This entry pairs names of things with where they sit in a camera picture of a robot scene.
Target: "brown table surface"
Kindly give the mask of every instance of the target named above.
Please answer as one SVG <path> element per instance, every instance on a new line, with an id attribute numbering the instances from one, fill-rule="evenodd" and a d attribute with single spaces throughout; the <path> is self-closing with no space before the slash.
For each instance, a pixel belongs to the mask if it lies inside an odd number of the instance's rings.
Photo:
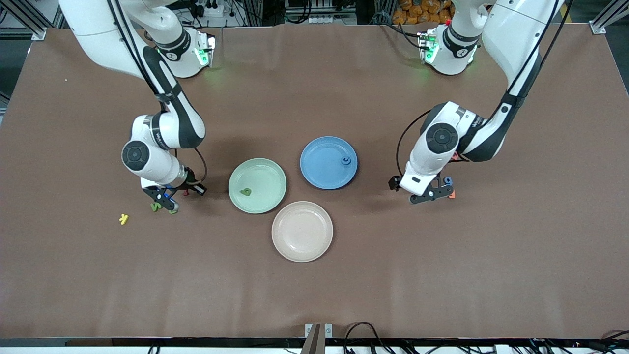
<path id="1" fill-rule="evenodd" d="M 385 337 L 599 337 L 629 327 L 629 100 L 605 37 L 566 25 L 492 161 L 453 164 L 457 198 L 411 206 L 387 187 L 407 124 L 453 100 L 489 116 L 505 89 L 482 49 L 458 76 L 376 26 L 226 29 L 215 65 L 181 83 L 206 122 L 205 197 L 153 213 L 120 161 L 146 84 L 92 63 L 67 30 L 33 44 L 0 129 L 0 335 L 298 336 L 371 321 Z M 418 136 L 402 146 L 403 163 Z M 310 186 L 299 155 L 337 135 L 355 180 Z M 201 170 L 194 152 L 180 157 Z M 241 162 L 288 178 L 264 215 L 227 194 Z M 284 259 L 280 207 L 320 204 L 327 253 Z M 121 213 L 130 215 L 125 226 Z"/>

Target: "plate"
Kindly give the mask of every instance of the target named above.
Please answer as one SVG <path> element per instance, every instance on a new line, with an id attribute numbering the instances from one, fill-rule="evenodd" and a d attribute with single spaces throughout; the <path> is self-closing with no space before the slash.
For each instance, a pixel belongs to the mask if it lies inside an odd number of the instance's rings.
<path id="1" fill-rule="evenodd" d="M 353 147 L 339 137 L 312 140 L 301 153 L 301 173 L 313 186 L 335 190 L 350 183 L 358 170 Z"/>
<path id="2" fill-rule="evenodd" d="M 275 208 L 286 193 L 286 175 L 269 159 L 251 159 L 232 172 L 229 183 L 231 202 L 250 214 L 266 213 Z"/>
<path id="3" fill-rule="evenodd" d="M 330 216 L 319 205 L 294 202 L 277 213 L 271 235 L 281 255 L 294 262 L 310 262 L 330 247 L 333 231 Z"/>

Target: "blue plate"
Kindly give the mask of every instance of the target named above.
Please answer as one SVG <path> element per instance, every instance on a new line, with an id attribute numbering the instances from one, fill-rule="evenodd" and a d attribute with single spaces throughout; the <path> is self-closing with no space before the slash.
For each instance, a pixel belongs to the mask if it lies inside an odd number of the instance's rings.
<path id="1" fill-rule="evenodd" d="M 347 141 L 338 137 L 320 137 L 306 145 L 299 167 L 313 186 L 335 190 L 356 175 L 358 156 Z"/>

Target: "green plate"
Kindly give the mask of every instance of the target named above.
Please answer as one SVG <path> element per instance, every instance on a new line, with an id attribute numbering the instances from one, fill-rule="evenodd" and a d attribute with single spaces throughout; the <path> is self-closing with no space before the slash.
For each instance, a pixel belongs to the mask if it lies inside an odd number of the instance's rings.
<path id="1" fill-rule="evenodd" d="M 269 159 L 251 159 L 241 163 L 230 177 L 231 202 L 250 214 L 275 208 L 286 194 L 286 175 Z"/>

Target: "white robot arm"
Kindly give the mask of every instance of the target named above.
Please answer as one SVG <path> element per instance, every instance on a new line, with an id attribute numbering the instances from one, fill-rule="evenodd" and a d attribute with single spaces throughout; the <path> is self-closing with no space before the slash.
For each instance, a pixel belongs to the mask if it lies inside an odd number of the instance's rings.
<path id="1" fill-rule="evenodd" d="M 455 14 L 449 25 L 438 25 L 419 38 L 422 61 L 446 75 L 465 70 L 474 59 L 488 13 L 485 5 L 496 0 L 453 0 Z"/>
<path id="2" fill-rule="evenodd" d="M 171 67 L 177 68 L 180 76 L 191 76 L 209 64 L 213 46 L 207 37 L 183 29 L 170 10 L 155 3 L 158 2 L 59 1 L 70 28 L 90 59 L 107 69 L 145 79 L 160 101 L 160 112 L 141 115 L 133 121 L 122 160 L 129 171 L 140 177 L 146 194 L 176 212 L 179 206 L 171 198 L 175 191 L 192 189 L 203 195 L 205 188 L 201 181 L 195 180 L 192 170 L 168 150 L 195 149 L 205 138 L 205 126 Z M 166 42 L 157 44 L 164 57 L 140 38 L 128 13 L 147 26 L 154 40 Z"/>
<path id="3" fill-rule="evenodd" d="M 487 161 L 498 153 L 539 72 L 539 39 L 562 4 L 563 0 L 496 1 L 482 40 L 506 74 L 509 88 L 489 119 L 454 102 L 435 106 L 421 127 L 403 176 L 389 182 L 392 190 L 401 187 L 411 192 L 411 203 L 445 197 L 448 191 L 441 190 L 440 183 L 436 188 L 431 184 L 454 152 L 472 162 Z"/>

